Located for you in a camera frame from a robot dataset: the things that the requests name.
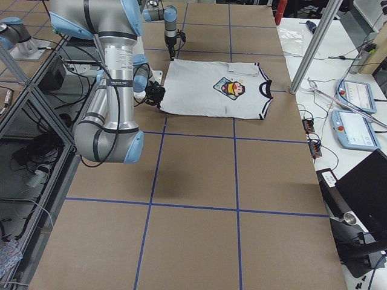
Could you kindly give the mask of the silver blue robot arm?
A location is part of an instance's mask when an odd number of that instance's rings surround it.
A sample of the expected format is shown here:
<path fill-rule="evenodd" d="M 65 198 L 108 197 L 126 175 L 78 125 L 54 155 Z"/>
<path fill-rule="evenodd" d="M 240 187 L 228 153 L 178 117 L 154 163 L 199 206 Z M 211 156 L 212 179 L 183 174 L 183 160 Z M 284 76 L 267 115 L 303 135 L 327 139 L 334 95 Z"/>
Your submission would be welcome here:
<path fill-rule="evenodd" d="M 173 5 L 165 7 L 162 1 L 146 1 L 143 18 L 146 22 L 164 22 L 164 42 L 170 61 L 174 61 L 176 52 L 186 43 L 186 34 L 177 28 L 177 9 Z"/>
<path fill-rule="evenodd" d="M 144 133 L 134 120 L 134 53 L 142 35 L 140 1 L 52 1 L 53 28 L 93 40 L 103 72 L 85 115 L 76 125 L 79 153 L 97 163 L 136 163 Z"/>

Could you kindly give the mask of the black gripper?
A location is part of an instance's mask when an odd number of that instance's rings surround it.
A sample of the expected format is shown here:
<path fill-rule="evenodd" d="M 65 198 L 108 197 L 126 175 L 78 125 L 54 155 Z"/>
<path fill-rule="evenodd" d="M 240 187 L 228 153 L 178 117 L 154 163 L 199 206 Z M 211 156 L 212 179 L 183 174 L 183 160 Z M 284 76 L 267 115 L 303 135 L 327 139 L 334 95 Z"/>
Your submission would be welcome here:
<path fill-rule="evenodd" d="M 174 31 L 166 30 L 164 32 L 164 40 L 169 51 L 170 60 L 175 60 L 175 46 L 179 39 L 182 41 L 182 44 L 179 45 L 177 50 L 180 50 L 182 47 L 184 47 L 186 43 L 186 34 L 179 29 Z"/>
<path fill-rule="evenodd" d="M 145 89 L 145 103 L 151 106 L 160 106 L 166 90 L 157 81 L 149 81 Z"/>

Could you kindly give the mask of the background silver blue robot arm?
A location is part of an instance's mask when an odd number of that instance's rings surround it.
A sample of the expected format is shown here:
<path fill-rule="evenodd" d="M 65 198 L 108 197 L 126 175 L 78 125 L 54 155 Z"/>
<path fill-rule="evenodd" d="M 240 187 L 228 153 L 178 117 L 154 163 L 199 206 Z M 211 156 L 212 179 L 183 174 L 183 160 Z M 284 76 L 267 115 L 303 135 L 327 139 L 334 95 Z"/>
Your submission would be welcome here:
<path fill-rule="evenodd" d="M 28 42 L 31 34 L 22 20 L 16 16 L 1 19 L 1 46 L 9 51 L 16 44 Z"/>

